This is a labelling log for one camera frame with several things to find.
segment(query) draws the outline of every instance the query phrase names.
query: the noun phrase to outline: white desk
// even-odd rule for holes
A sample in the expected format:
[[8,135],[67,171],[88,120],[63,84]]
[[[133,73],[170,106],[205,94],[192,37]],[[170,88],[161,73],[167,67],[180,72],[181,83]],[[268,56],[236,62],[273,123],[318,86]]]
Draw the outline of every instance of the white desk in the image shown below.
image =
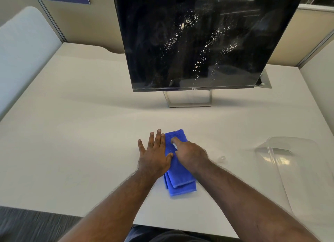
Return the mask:
[[[158,128],[184,129],[259,190],[253,149],[270,136],[313,139],[332,157],[334,137],[298,68],[266,69],[272,89],[214,90],[210,108],[169,109],[162,92],[132,92],[124,54],[64,43],[0,122],[0,205],[84,216],[136,169],[137,139]],[[162,179],[135,223],[236,237],[200,186],[170,198]]]

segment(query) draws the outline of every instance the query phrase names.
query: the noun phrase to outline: black screen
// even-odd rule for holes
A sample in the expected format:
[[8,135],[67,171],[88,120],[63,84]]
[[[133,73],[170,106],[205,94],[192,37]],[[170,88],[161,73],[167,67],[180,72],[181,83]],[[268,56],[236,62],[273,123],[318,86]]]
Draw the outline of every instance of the black screen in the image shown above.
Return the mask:
[[300,0],[115,0],[132,88],[252,88]]

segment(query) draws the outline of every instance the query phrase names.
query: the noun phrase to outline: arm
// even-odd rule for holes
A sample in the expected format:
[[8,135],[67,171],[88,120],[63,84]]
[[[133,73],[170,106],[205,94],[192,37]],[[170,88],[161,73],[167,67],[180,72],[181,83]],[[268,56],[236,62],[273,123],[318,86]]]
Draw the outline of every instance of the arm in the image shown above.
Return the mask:
[[170,167],[172,153],[165,156],[165,135],[151,132],[147,150],[138,140],[138,169],[96,206],[59,242],[123,242],[133,220],[155,181]]
[[218,204],[244,242],[319,242],[304,226],[261,193],[212,163],[206,152],[174,137],[178,160]]

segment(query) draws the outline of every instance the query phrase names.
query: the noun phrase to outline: clear plastic container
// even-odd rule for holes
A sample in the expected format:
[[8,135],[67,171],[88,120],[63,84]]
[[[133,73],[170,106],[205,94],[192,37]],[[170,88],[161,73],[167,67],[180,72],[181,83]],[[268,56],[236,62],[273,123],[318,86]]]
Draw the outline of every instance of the clear plastic container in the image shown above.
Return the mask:
[[267,197],[304,223],[334,227],[334,176],[317,143],[271,137],[255,153]]

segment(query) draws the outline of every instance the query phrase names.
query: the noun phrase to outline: splatter on screen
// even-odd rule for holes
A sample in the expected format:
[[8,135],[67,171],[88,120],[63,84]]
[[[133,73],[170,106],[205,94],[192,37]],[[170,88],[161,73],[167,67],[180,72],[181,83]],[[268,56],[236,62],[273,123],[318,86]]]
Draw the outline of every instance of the splatter on screen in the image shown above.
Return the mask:
[[252,88],[300,0],[115,0],[132,88]]

